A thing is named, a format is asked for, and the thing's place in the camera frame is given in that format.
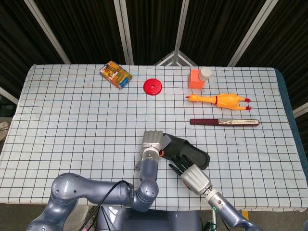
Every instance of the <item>orange box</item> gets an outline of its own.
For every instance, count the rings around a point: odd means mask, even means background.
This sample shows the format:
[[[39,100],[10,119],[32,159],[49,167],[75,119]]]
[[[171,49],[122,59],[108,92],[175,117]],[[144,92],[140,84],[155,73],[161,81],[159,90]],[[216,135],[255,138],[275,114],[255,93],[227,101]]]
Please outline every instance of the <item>orange box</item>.
[[[199,89],[203,88],[204,82],[199,79],[200,70],[191,70],[188,77],[188,88]]]

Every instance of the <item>knife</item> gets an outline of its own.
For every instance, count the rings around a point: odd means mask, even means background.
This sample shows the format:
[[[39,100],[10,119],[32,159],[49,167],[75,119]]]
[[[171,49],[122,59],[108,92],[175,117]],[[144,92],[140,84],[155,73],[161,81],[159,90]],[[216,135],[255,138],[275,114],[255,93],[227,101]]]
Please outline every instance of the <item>knife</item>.
[[[190,119],[192,125],[210,126],[258,126],[258,119]]]

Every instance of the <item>yellow tape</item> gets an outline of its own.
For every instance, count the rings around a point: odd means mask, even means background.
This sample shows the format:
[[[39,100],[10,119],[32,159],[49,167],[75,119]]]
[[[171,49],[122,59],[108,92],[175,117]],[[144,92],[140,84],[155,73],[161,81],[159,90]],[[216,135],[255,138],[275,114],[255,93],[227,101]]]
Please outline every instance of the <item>yellow tape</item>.
[[[249,216],[248,216],[248,211],[247,210],[242,210],[242,215],[244,216],[244,218],[249,220]]]

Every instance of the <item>black slipper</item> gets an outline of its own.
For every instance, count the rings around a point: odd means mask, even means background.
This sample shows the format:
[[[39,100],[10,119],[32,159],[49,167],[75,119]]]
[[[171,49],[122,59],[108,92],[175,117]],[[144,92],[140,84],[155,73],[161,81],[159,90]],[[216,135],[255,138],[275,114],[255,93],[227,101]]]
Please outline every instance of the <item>black slipper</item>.
[[[163,149],[165,159],[171,160],[171,158],[176,159],[177,156],[186,155],[200,169],[206,169],[210,162],[206,152],[192,146],[187,140],[166,133],[164,135],[171,139],[171,143]]]

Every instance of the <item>colorful box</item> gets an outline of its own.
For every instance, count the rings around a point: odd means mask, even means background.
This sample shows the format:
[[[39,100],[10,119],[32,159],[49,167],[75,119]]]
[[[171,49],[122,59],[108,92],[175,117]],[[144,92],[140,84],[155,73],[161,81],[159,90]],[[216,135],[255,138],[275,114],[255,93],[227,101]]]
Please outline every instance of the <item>colorful box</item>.
[[[118,88],[123,88],[133,76],[113,61],[109,61],[101,70],[102,76]]]

